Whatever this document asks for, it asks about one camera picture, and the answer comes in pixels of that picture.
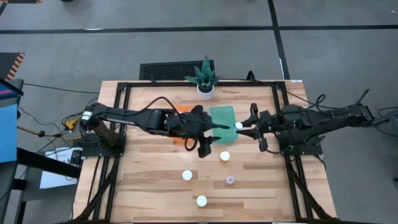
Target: succulent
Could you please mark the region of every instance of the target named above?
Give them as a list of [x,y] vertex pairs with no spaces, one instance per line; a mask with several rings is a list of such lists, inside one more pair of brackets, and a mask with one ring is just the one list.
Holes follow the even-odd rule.
[[213,85],[218,83],[220,77],[214,75],[215,71],[211,71],[210,61],[207,55],[201,66],[201,70],[195,66],[196,77],[191,77],[187,75],[186,80],[199,85],[202,88],[211,88]]

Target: white paper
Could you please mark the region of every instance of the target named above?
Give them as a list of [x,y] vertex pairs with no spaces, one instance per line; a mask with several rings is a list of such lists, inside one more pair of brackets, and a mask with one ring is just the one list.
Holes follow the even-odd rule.
[[[62,147],[56,149],[57,153],[54,153],[54,151],[45,152],[45,156],[55,160],[58,159],[58,161],[69,164],[73,150],[81,150],[81,148],[73,147],[69,149],[67,147]],[[71,184],[77,184],[77,179],[71,177],[65,178],[64,175],[58,175],[51,172],[43,171],[42,179],[40,181],[40,189],[48,189],[52,187],[66,186]]]

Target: gray floor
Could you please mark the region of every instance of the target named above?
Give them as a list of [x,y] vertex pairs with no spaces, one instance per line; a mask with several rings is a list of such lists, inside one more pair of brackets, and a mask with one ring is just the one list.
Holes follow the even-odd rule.
[[[280,26],[398,24],[394,0],[278,0]],[[0,29],[86,29],[173,26],[270,26],[266,0],[75,0],[62,3],[10,4]],[[326,94],[325,104],[364,99],[372,112],[396,106],[398,30],[283,31],[291,79],[304,81],[311,100]],[[140,63],[215,60],[218,74],[281,79],[272,31],[166,32],[130,34],[0,35],[0,52],[24,52],[17,73],[28,83],[99,91],[103,80],[137,80]],[[21,106],[43,123],[58,122],[80,111],[95,95],[26,86]],[[41,127],[28,116],[19,124]],[[393,131],[388,126],[381,127]],[[19,133],[20,147],[36,151],[47,143]],[[322,143],[337,214],[344,220],[396,223],[398,139],[375,129],[347,128],[327,134]],[[24,223],[67,220],[74,192],[29,202]],[[15,201],[10,201],[10,208]],[[13,220],[12,209],[6,223]]]

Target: white pot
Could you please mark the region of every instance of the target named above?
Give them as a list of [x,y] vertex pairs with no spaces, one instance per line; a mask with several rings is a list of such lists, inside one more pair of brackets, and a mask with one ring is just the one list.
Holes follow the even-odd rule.
[[212,86],[212,89],[211,89],[210,92],[204,93],[204,92],[199,90],[199,85],[197,85],[198,95],[203,100],[210,100],[210,98],[213,97],[214,89],[215,89],[214,86]]

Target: butcher block tabletop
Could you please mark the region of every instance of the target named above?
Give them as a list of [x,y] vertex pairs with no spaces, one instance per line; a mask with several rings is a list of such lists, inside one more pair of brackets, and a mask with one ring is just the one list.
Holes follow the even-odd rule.
[[[119,81],[105,81],[98,102],[114,105]],[[285,81],[287,90],[306,98],[302,82]],[[153,99],[165,96],[174,105],[232,106],[236,121],[249,118],[250,104],[259,111],[275,113],[271,87],[216,86],[211,100],[199,99],[195,86],[133,87],[129,109],[141,110]],[[123,93],[119,107],[123,105]],[[289,103],[307,106],[289,95]],[[170,108],[163,100],[151,108]],[[134,126],[127,127],[124,155],[120,158],[111,222],[274,222],[295,221],[285,160],[280,154],[260,152],[258,142],[239,135],[234,142],[213,143],[212,153],[200,159],[197,150],[188,152],[172,138],[147,134]],[[265,134],[269,150],[279,151],[272,134]],[[228,151],[231,158],[220,162],[220,153]],[[86,158],[81,170],[74,217],[86,207],[97,157]],[[91,198],[97,191],[102,159],[99,162]],[[324,210],[336,216],[323,164],[314,156],[302,156],[309,191]],[[192,180],[182,179],[190,170]],[[234,183],[227,185],[227,176]],[[302,194],[297,188],[301,214],[306,217]],[[197,197],[204,195],[207,204],[198,207]],[[104,194],[99,218],[104,218],[108,193]]]

